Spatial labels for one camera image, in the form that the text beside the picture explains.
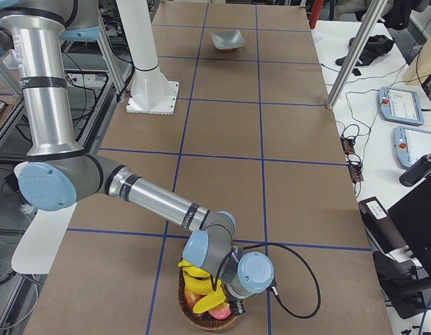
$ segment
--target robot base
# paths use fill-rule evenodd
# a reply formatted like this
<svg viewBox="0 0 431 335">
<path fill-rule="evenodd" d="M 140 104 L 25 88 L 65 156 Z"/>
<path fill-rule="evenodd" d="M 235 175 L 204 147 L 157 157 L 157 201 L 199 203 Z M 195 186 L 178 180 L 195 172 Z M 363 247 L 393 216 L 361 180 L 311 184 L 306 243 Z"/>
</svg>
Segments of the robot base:
<svg viewBox="0 0 431 335">
<path fill-rule="evenodd" d="M 172 115 L 179 87 L 179 82 L 167 81 L 158 68 L 151 73 L 137 70 L 126 111 Z"/>
</svg>

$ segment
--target yellow banana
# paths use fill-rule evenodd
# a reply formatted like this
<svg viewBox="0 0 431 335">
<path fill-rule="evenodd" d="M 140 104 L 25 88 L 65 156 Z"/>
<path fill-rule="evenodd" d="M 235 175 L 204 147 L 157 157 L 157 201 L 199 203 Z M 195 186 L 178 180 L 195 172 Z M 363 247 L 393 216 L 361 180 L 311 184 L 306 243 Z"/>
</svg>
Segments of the yellow banana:
<svg viewBox="0 0 431 335">
<path fill-rule="evenodd" d="M 210 278 L 197 279 L 188 275 L 185 271 L 182 272 L 184 282 L 189 291 L 197 295 L 208 295 L 212 292 L 212 284 Z"/>
<path fill-rule="evenodd" d="M 192 311 L 197 314 L 204 313 L 225 301 L 226 295 L 224 295 L 221 287 L 217 287 L 215 292 L 212 291 L 212 293 L 198 300 Z"/>
<path fill-rule="evenodd" d="M 203 269 L 199 269 L 195 266 L 193 266 L 191 263 L 187 262 L 186 260 L 182 260 L 178 263 L 178 267 L 182 268 L 182 271 L 187 272 L 190 276 L 196 277 L 196 278 L 209 278 L 210 273 L 204 271 Z"/>
</svg>

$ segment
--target black bottle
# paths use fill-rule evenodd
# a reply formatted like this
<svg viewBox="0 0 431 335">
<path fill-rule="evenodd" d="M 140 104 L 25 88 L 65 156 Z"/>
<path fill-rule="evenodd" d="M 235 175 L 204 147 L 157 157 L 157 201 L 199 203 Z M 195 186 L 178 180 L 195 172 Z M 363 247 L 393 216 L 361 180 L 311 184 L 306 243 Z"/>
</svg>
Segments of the black bottle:
<svg viewBox="0 0 431 335">
<path fill-rule="evenodd" d="M 420 179 L 431 172 L 431 153 L 422 156 L 399 178 L 400 183 L 406 187 L 414 186 Z"/>
</svg>

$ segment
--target white pillar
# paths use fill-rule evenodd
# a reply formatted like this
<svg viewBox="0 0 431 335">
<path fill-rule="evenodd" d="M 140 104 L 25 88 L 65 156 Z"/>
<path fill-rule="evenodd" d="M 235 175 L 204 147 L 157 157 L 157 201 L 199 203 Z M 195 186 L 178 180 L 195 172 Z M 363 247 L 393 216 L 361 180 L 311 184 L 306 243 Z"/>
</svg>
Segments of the white pillar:
<svg viewBox="0 0 431 335">
<path fill-rule="evenodd" d="M 117 0 L 136 72 L 127 112 L 173 114 L 178 82 L 161 73 L 146 0 Z"/>
</svg>

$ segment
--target grid line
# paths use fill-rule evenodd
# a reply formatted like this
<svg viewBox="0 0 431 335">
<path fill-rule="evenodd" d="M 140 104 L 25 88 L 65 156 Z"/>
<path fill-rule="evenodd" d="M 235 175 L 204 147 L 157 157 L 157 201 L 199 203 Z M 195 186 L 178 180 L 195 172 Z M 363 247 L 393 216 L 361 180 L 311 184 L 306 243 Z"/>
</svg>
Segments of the grid line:
<svg viewBox="0 0 431 335">
<path fill-rule="evenodd" d="M 206 28 L 206 29 L 238 29 L 238 30 L 252 30 L 252 31 L 287 31 L 289 33 L 311 33 L 310 30 L 299 29 L 259 29 L 259 28 L 238 28 L 238 27 L 211 27 L 211 26 L 191 26 L 180 24 L 152 24 L 153 27 L 184 27 L 184 28 Z"/>
<path fill-rule="evenodd" d="M 68 228 L 68 232 L 88 232 L 92 234 L 110 234 L 110 235 L 132 235 L 142 237 L 158 237 L 168 239 L 188 239 L 186 235 L 175 235 L 175 234 L 155 234 L 151 232 L 127 232 L 123 230 L 100 230 L 100 229 L 89 229 L 89 228 Z M 243 244 L 259 244 L 265 241 L 256 241 L 253 239 L 234 239 L 235 243 Z M 280 242 L 285 246 L 294 246 L 297 248 L 310 248 L 310 249 L 330 249 L 330 250 L 341 250 L 341 251 L 372 251 L 371 248 L 363 248 L 359 246 L 327 246 L 323 244 L 304 244 L 304 243 L 291 243 L 291 242 Z"/>
<path fill-rule="evenodd" d="M 190 113 L 191 102 L 192 102 L 191 98 L 193 96 L 193 89 L 195 87 L 196 73 L 198 71 L 198 61 L 199 61 L 200 52 L 201 52 L 201 45 L 203 43 L 204 26 L 206 24 L 208 10 L 209 10 L 209 4 L 206 4 L 206 11 L 205 11 L 204 22 L 203 22 L 203 29 L 201 29 L 200 44 L 199 44 L 199 47 L 198 47 L 197 59 L 196 59 L 196 62 L 195 62 L 195 71 L 193 72 L 193 79 L 192 79 L 192 85 L 191 85 L 191 90 L 190 90 L 190 99 L 189 99 L 189 104 L 187 105 L 186 119 L 184 121 L 184 128 L 183 128 L 183 131 L 182 131 L 182 139 L 181 139 L 181 145 L 180 145 L 180 152 L 178 154 L 178 161 L 177 161 L 177 165 L 176 165 L 175 178 L 174 178 L 174 181 L 173 181 L 172 192 L 175 192 L 176 185 L 177 185 L 177 180 L 178 180 L 178 174 L 180 172 L 180 164 L 181 164 L 181 158 L 182 158 L 182 149 L 184 147 L 184 140 L 185 140 L 185 137 L 186 137 L 187 122 L 189 120 L 189 113 Z M 155 304 L 155 301 L 156 301 L 156 292 L 157 292 L 157 288 L 158 288 L 158 284 L 159 284 L 159 276 L 161 275 L 162 258 L 163 258 L 164 250 L 165 250 L 165 247 L 166 247 L 168 224 L 169 224 L 169 222 L 167 221 L 166 222 L 166 226 L 164 228 L 164 236 L 163 236 L 163 239 L 162 239 L 162 245 L 161 245 L 161 252 L 160 252 L 160 255 L 159 255 L 158 267 L 156 269 L 156 278 L 155 278 L 155 282 L 154 282 L 152 301 L 150 303 L 148 322 L 147 322 L 147 328 L 145 330 L 145 335 L 149 335 L 149 333 L 150 333 L 150 327 L 152 325 L 152 318 L 153 318 L 153 312 L 154 312 L 154 304 Z"/>
<path fill-rule="evenodd" d="M 211 101 L 214 103 L 251 103 L 258 105 L 257 101 L 246 101 L 246 100 L 219 100 L 219 99 L 204 99 L 204 98 L 178 98 L 178 100 L 186 101 Z M 304 106 L 304 107 L 325 107 L 323 103 L 264 103 L 262 105 L 281 105 L 281 106 Z"/>
<path fill-rule="evenodd" d="M 159 55 L 158 58 L 172 58 L 172 59 L 200 59 L 203 61 L 246 61 L 249 63 L 256 63 L 257 60 L 253 59 L 227 59 L 227 58 L 197 58 L 197 57 L 189 57 L 189 56 L 168 56 L 168 55 Z M 321 66 L 316 62 L 305 62 L 305 61 L 260 61 L 261 63 L 272 63 L 272 64 L 295 64 L 295 65 L 317 65 Z"/>
<path fill-rule="evenodd" d="M 260 79 L 260 45 L 258 37 L 258 14 L 257 5 L 254 8 L 256 16 L 256 46 L 257 46 L 257 83 L 258 83 L 258 111 L 260 115 L 260 146 L 261 146 L 261 169 L 262 169 L 262 201 L 263 201 L 263 237 L 268 242 L 268 222 L 266 215 L 266 182 L 265 182 L 265 153 L 263 144 L 263 115 L 262 115 L 262 92 Z M 268 246 L 265 246 L 265 254 L 269 256 Z M 271 299 L 270 293 L 266 290 L 266 317 L 268 321 L 268 335 L 272 335 L 272 318 L 271 318 Z"/>
<path fill-rule="evenodd" d="M 278 158 L 256 158 L 256 157 L 240 157 L 240 156 L 219 156 L 219 155 L 207 155 L 207 154 L 187 154 L 187 153 L 183 153 L 183 152 L 175 153 L 175 152 L 165 152 L 165 151 L 148 151 L 148 150 L 118 149 L 118 148 L 100 148 L 100 150 L 102 150 L 102 151 L 133 152 L 133 153 L 137 153 L 137 154 L 156 154 L 156 155 L 170 155 L 170 156 L 184 156 L 184 157 L 235 159 L 235 160 L 242 160 L 242 161 L 264 161 L 264 162 L 275 162 L 275 163 L 296 163 L 296 164 L 312 164 L 312 165 L 347 166 L 346 163 L 297 161 L 297 160 L 278 159 Z"/>
</svg>

